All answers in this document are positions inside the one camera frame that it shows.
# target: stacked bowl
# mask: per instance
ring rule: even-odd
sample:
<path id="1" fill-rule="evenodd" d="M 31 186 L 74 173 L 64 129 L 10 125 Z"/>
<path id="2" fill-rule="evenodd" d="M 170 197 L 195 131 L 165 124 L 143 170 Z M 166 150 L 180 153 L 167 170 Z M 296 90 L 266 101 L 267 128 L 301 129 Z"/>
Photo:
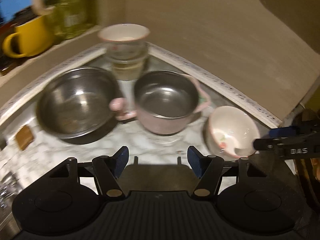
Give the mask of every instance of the stacked bowl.
<path id="1" fill-rule="evenodd" d="M 148 57 L 145 38 L 149 34 L 147 27 L 137 24 L 116 24 L 99 32 L 98 36 L 107 49 L 105 57 L 112 64 L 116 79 L 139 78 Z"/>

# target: pink handle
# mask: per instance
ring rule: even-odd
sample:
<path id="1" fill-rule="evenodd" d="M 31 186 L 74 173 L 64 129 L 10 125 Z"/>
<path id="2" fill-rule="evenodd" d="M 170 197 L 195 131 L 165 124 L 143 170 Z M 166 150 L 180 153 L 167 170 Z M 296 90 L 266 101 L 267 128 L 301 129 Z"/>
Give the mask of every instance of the pink handle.
<path id="1" fill-rule="evenodd" d="M 110 110 L 116 112 L 116 119 L 118 121 L 128 120 L 137 116 L 136 111 L 130 111 L 125 113 L 125 105 L 125 98 L 114 98 L 111 100 L 109 104 Z"/>
<path id="2" fill-rule="evenodd" d="M 198 90 L 198 93 L 200 94 L 200 96 L 205 99 L 205 101 L 202 102 L 201 104 L 199 104 L 196 107 L 196 109 L 193 111 L 194 113 L 201 112 L 203 109 L 205 109 L 206 107 L 208 107 L 211 104 L 210 96 L 201 89 L 200 83 L 196 78 L 194 78 L 193 76 L 187 75 L 187 74 L 182 74 L 182 75 L 187 77 L 188 79 L 190 79 L 190 81 L 195 85 L 196 89 Z"/>

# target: stainless steel bowl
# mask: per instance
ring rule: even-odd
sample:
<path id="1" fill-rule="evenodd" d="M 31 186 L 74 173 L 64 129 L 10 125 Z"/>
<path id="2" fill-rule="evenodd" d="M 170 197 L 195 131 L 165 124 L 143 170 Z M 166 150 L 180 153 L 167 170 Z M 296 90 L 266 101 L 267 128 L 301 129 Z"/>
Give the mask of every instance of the stainless steel bowl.
<path id="1" fill-rule="evenodd" d="M 48 133 L 70 143 L 86 144 L 115 127 L 109 103 L 117 97 L 121 92 L 111 72 L 96 67 L 72 69 L 44 88 L 36 116 Z"/>

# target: green glass bottle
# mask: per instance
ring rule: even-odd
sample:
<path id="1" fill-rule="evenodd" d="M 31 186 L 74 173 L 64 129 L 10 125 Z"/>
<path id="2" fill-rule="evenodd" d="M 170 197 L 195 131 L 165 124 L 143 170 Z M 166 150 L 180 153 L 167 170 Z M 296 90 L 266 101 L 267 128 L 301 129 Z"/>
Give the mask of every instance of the green glass bottle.
<path id="1" fill-rule="evenodd" d="M 89 0 L 33 0 L 33 10 L 60 40 L 72 39 L 95 24 L 95 3 Z"/>

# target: ceramic cup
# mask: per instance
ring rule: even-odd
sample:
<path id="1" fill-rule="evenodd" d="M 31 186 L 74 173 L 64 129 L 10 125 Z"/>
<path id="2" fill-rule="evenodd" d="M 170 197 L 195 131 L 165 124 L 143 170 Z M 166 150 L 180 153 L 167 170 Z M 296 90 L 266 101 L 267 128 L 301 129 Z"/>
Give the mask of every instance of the ceramic cup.
<path id="1" fill-rule="evenodd" d="M 116 24 L 99 31 L 98 37 L 104 41 L 108 56 L 126 60 L 137 57 L 146 47 L 145 38 L 150 31 L 137 24 Z"/>
<path id="2" fill-rule="evenodd" d="M 210 152 L 234 161 L 255 152 L 253 141 L 260 138 L 254 121 L 233 106 L 217 107 L 209 116 L 206 142 Z"/>

